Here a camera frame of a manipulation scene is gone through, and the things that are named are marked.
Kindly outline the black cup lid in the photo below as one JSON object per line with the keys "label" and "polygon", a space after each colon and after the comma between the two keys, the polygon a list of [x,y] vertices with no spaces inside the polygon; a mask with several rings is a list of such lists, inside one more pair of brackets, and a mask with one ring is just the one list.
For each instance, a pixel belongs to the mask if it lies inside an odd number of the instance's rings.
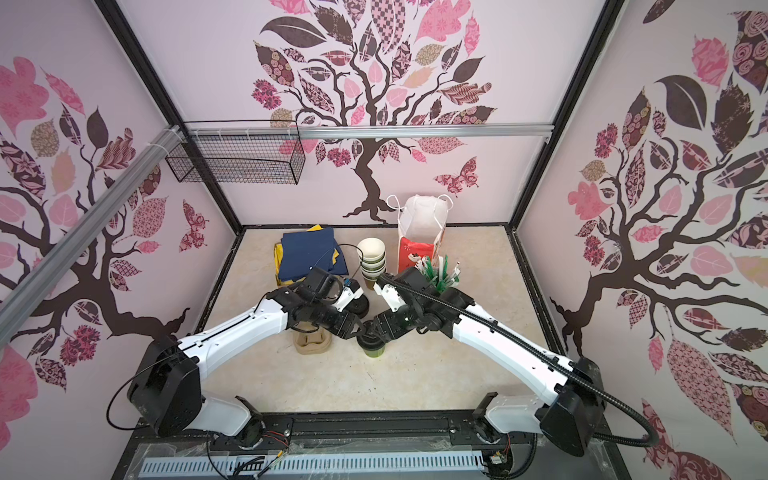
{"label": "black cup lid", "polygon": [[378,351],[385,347],[386,342],[374,334],[361,334],[356,337],[358,345],[365,351]]}

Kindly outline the green paper coffee cup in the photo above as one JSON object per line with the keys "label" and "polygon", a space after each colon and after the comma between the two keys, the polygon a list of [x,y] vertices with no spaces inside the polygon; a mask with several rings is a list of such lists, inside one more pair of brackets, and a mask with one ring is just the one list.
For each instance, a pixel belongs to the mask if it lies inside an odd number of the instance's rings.
{"label": "green paper coffee cup", "polygon": [[370,358],[381,357],[385,352],[385,345],[365,345],[362,347],[363,352]]}

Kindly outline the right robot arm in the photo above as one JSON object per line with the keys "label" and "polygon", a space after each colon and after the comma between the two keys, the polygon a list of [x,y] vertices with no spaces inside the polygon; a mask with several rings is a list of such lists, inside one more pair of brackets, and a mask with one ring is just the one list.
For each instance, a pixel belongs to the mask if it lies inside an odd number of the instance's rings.
{"label": "right robot arm", "polygon": [[[484,354],[513,374],[531,392],[520,400],[495,396],[481,406],[481,420],[498,433],[540,434],[561,451],[581,457],[591,440],[651,448],[658,431],[641,413],[603,388],[599,367],[588,358],[574,361],[517,333],[474,298],[449,287],[438,292],[415,268],[382,275],[374,290],[387,304],[368,332],[384,342],[411,331],[440,332]],[[600,431],[606,407],[631,418],[640,438]]]}

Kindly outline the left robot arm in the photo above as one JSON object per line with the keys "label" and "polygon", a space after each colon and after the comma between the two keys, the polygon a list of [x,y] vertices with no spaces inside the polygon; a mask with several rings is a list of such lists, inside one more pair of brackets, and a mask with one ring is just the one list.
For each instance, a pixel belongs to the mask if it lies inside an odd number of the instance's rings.
{"label": "left robot arm", "polygon": [[154,340],[127,385],[127,398],[160,437],[199,430],[252,447],[266,432],[263,415],[241,396],[227,400],[205,392],[203,381],[258,342],[302,322],[341,339],[354,338],[362,332],[368,306],[357,281],[314,268],[212,329],[181,340]]}

